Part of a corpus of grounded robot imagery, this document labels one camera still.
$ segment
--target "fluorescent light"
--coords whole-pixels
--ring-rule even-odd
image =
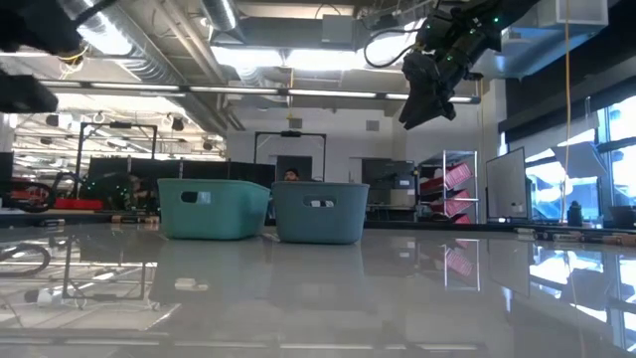
[[[190,87],[194,92],[214,92],[214,93],[236,93],[236,94],[277,94],[277,89],[257,89],[257,88],[216,88],[216,87]]]
[[[212,52],[219,64],[235,68],[279,67],[283,65],[282,58],[276,50],[212,47]]]
[[[451,103],[470,103],[473,101],[473,98],[466,96],[455,96],[451,97],[448,101]]]
[[[40,84],[46,87],[57,88],[80,88],[81,83],[73,81],[40,81]]]
[[[111,277],[115,276],[114,272],[107,272],[107,273],[103,273],[100,275],[97,275],[95,277],[93,277],[94,279],[109,279]]]
[[[128,142],[125,140],[117,139],[117,138],[108,138],[106,139],[106,143],[110,143],[119,148],[127,148]]]
[[[356,53],[333,50],[293,50],[286,65],[306,71],[345,71],[356,67]]]
[[[405,93],[387,93],[387,99],[407,100],[408,94]]]
[[[376,94],[371,92],[356,92],[344,90],[319,90],[319,89],[290,89],[291,95],[315,95],[315,96],[335,96],[350,98],[375,98]]]
[[[166,97],[185,97],[185,93],[164,93],[164,92],[156,92],[156,91],[142,91],[139,95],[143,96],[166,96]]]
[[[168,85],[93,83],[92,86],[96,89],[113,90],[179,90],[178,86]]]

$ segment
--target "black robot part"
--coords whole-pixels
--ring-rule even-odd
[[[501,51],[501,31],[523,17],[539,0],[475,0],[450,12],[435,9],[404,57],[402,72],[410,84],[399,122],[411,129],[431,119],[456,115],[449,100],[486,50]]]

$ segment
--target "metal frame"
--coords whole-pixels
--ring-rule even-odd
[[[86,136],[84,137],[83,135],[83,131],[88,127],[88,126],[93,127],[93,130]],[[104,127],[105,125],[107,125],[110,128],[117,128],[117,129],[130,129],[132,127],[137,127],[137,128],[151,128],[152,129],[152,149],[150,152],[150,159],[154,159],[155,158],[155,149],[157,147],[157,131],[158,131],[158,127],[154,124],[135,124],[135,123],[128,123],[128,122],[112,122],[112,123],[88,123],[88,122],[82,122],[79,124],[79,144],[78,144],[78,159],[76,162],[76,175],[78,177],[80,177],[80,168],[81,168],[81,151],[83,150],[83,143],[87,140],[90,139],[90,137],[100,128]],[[73,185],[73,195],[76,197],[78,195],[78,182],[76,182]]]
[[[447,160],[447,156],[450,153],[453,152],[462,152],[462,153],[469,153],[468,155],[472,155],[473,156],[473,179],[474,179],[474,190],[475,190],[475,197],[474,198],[457,198],[457,199],[448,199],[446,197],[446,192],[448,190],[446,190],[446,167],[448,166],[448,160]],[[478,156],[478,152],[476,150],[467,150],[467,151],[463,151],[463,150],[442,150],[441,152],[441,165],[433,165],[433,164],[425,164],[426,160],[420,162],[419,164],[417,164],[416,169],[419,171],[419,168],[421,167],[435,167],[438,168],[441,166],[442,169],[442,199],[443,199],[443,203],[444,203],[444,215],[446,214],[446,202],[447,201],[469,201],[469,202],[474,202],[474,208],[475,208],[475,222],[480,223],[481,220],[479,218],[479,174],[478,172],[478,168],[479,168],[479,156]],[[416,185],[419,185],[419,175],[417,177],[417,181],[416,181]],[[419,197],[415,198],[415,202],[416,202],[416,206],[420,205],[421,202],[419,200]]]
[[[327,134],[324,133],[301,133],[299,137],[292,136],[283,136],[283,132],[273,132],[273,131],[258,131],[254,134],[254,158],[253,163],[256,164],[256,157],[258,154],[258,138],[261,135],[279,135],[284,138],[300,138],[303,136],[317,136],[323,139],[324,145],[322,146],[322,180],[325,181],[325,169],[327,165]]]

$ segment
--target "yellow cable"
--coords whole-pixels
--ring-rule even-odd
[[[291,89],[293,89],[293,87],[294,87],[294,68],[291,68],[291,73],[289,74],[289,87]],[[294,101],[294,99],[291,96],[289,98],[289,113],[287,114],[287,119],[288,120],[291,120],[291,118],[294,117],[293,114],[291,113],[291,109],[293,107],[293,101]]]
[[[84,47],[83,47],[83,50],[81,50],[81,52],[80,52],[79,54],[77,54],[77,55],[73,55],[73,56],[70,56],[70,57],[67,57],[67,58],[63,58],[63,57],[58,56],[58,59],[60,59],[60,60],[62,60],[62,61],[72,61],[72,60],[76,60],[76,59],[78,59],[80,56],[83,56],[83,54],[85,54],[85,53],[86,53],[86,51],[88,51],[88,45],[84,46]]]
[[[569,83],[569,0],[565,0],[565,108],[567,110],[567,123],[565,125],[565,175],[563,187],[560,193],[560,221],[565,221],[565,190],[567,190],[567,167],[569,165],[569,135],[572,121],[572,105]]]

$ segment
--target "wall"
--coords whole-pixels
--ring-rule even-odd
[[[479,105],[457,105],[456,111],[457,117],[453,120],[436,118],[410,131],[404,130],[398,122],[400,111],[390,118],[380,110],[339,109],[334,113],[326,109],[301,108],[294,109],[293,116],[303,118],[303,132],[327,134],[326,181],[348,182],[350,178],[357,177],[357,173],[350,175],[350,171],[359,170],[359,161],[352,158],[392,158],[417,163],[442,149],[480,150]],[[288,129],[285,119],[288,110],[285,108],[268,111],[238,108],[236,114],[247,131],[228,134],[228,155],[234,161],[253,160],[255,131]],[[366,131],[368,119],[380,121],[379,132]],[[489,142],[494,156],[499,145],[496,123],[492,129],[497,138]],[[312,176],[322,176],[321,139],[261,136],[258,145],[259,163],[270,163],[270,157],[276,155],[308,155],[313,158]]]
[[[238,108],[236,114],[247,131],[228,134],[228,155],[234,161],[253,160],[255,131],[288,130],[285,119],[288,109],[285,108],[268,111]],[[334,113],[328,109],[300,108],[293,110],[293,116],[303,119],[301,131],[327,134],[326,181],[348,182],[351,158],[391,157],[392,119],[385,117],[381,110],[339,109]],[[378,120],[380,131],[366,131],[367,120]],[[262,135],[258,145],[257,162],[269,163],[270,157],[276,155],[307,155],[313,158],[312,177],[322,177],[321,138],[281,138],[276,135],[267,138]]]

